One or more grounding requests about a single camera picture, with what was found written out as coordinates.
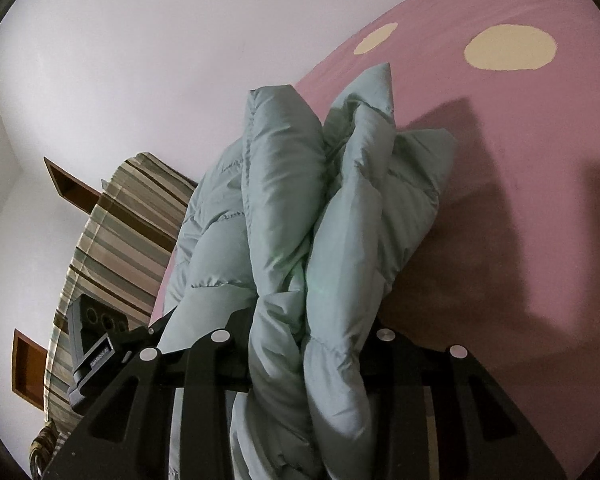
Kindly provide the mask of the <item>light blue quilted down jacket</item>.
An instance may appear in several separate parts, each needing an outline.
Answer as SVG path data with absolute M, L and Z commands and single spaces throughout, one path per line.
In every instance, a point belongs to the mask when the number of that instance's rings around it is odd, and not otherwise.
M 373 424 L 358 358 L 381 301 L 432 227 L 455 141 L 401 131 L 390 67 L 325 119 L 291 86 L 250 93 L 245 129 L 199 182 L 175 246 L 160 351 L 250 310 L 252 385 L 236 396 L 239 479 L 366 479 Z

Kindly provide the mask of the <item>striped green brown curtain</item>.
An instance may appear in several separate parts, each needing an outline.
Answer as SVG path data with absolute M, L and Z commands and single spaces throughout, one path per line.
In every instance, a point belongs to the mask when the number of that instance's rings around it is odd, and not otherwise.
M 45 424 L 33 440 L 30 471 L 41 478 L 78 424 L 67 390 L 72 383 L 67 310 L 82 294 L 114 308 L 131 327 L 146 326 L 166 275 L 196 184 L 148 152 L 137 154 L 104 183 L 68 266 L 48 343 Z

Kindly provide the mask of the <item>pink bedsheet with cream dots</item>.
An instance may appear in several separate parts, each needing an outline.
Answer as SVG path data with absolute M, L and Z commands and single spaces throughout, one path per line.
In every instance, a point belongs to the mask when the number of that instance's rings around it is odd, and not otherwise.
M 405 0 L 377 49 L 300 82 L 318 110 L 389 61 L 396 120 L 458 148 L 440 214 L 382 316 L 464 342 L 568 477 L 600 479 L 600 10 L 593 0 Z

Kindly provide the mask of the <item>brown wooden lower frame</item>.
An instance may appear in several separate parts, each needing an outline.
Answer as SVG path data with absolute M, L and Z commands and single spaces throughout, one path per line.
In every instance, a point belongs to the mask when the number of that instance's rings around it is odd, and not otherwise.
M 37 342 L 14 330 L 12 338 L 12 392 L 44 410 L 44 372 L 47 350 Z

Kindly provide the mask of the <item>brown wooden window frame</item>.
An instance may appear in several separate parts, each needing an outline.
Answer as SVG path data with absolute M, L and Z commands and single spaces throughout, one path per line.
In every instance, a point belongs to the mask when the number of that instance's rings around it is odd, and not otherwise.
M 58 195 L 80 211 L 91 214 L 102 193 L 69 174 L 47 157 L 43 158 L 43 162 Z

